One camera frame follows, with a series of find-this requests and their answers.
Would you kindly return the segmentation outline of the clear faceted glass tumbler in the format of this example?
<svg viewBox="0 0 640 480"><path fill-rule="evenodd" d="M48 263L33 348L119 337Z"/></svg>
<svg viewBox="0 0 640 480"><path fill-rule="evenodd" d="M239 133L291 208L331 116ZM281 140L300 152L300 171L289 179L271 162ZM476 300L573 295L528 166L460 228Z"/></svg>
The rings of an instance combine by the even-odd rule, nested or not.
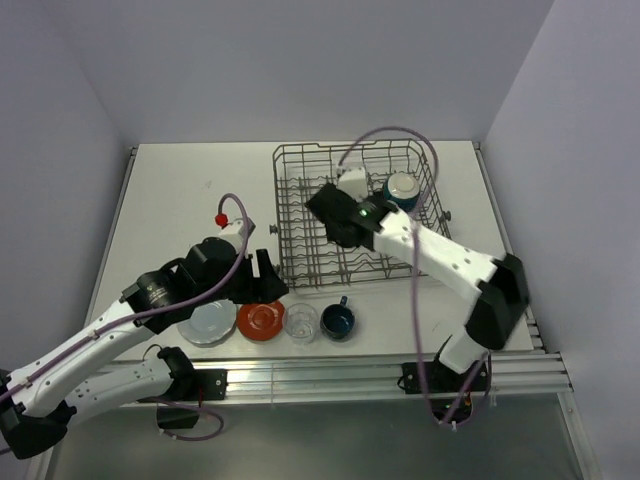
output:
<svg viewBox="0 0 640 480"><path fill-rule="evenodd" d="M283 329L298 344L312 343L319 331L320 316L306 303L296 303L285 310Z"/></svg>

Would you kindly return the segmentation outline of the cream bowl with dark exterior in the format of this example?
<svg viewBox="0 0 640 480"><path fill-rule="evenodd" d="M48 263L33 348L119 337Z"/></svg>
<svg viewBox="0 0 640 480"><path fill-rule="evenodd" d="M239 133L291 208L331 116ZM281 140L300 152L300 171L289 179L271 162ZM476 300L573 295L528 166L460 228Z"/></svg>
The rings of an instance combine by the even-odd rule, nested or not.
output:
<svg viewBox="0 0 640 480"><path fill-rule="evenodd" d="M406 172L393 173L383 185L384 198L405 212L410 212L416 207L420 194L417 179Z"/></svg>

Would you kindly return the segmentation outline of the pale blue scalloped plate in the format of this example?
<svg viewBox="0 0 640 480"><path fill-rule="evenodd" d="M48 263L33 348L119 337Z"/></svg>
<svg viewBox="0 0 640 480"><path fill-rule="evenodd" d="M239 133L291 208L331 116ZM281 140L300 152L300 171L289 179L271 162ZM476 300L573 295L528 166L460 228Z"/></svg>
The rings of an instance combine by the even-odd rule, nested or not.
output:
<svg viewBox="0 0 640 480"><path fill-rule="evenodd" d="M229 300L219 300L197 307L191 317L177 324L180 335L198 347L208 347L224 341L235 329L237 306Z"/></svg>

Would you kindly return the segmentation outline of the dark blue mug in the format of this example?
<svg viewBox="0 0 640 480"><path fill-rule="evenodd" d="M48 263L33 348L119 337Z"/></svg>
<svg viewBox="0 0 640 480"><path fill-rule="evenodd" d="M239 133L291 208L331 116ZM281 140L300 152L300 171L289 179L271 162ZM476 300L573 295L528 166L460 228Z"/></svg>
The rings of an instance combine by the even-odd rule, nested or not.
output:
<svg viewBox="0 0 640 480"><path fill-rule="evenodd" d="M331 341L346 341L354 332L356 318L348 302L348 297L342 296L338 303L328 305L321 314L321 332Z"/></svg>

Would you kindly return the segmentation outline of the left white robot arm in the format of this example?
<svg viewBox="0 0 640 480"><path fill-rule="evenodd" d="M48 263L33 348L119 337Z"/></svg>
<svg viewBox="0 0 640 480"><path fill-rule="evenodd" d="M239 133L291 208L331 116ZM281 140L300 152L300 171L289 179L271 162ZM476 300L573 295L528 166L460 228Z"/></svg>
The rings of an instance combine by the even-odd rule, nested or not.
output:
<svg viewBox="0 0 640 480"><path fill-rule="evenodd" d="M195 389L191 360L163 347L130 369L102 367L134 346L191 317L203 305L272 303L289 291L265 249L248 255L209 237L158 270L142 274L86 328L25 367L1 373L1 434L18 459L37 456L68 430L138 400L176 401Z"/></svg>

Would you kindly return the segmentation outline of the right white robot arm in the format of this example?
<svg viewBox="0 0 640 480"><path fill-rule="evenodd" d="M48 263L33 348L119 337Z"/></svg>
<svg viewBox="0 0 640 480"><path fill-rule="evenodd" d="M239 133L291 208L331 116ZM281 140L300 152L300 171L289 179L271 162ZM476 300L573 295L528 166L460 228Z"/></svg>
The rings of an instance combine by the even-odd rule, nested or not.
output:
<svg viewBox="0 0 640 480"><path fill-rule="evenodd" d="M470 303L466 322L444 343L432 368L443 389L457 388L476 361L502 350L529 307L529 286L518 257L506 253L497 258L460 245L379 193L358 202L327 183L305 207L324 226L330 242L403 261Z"/></svg>

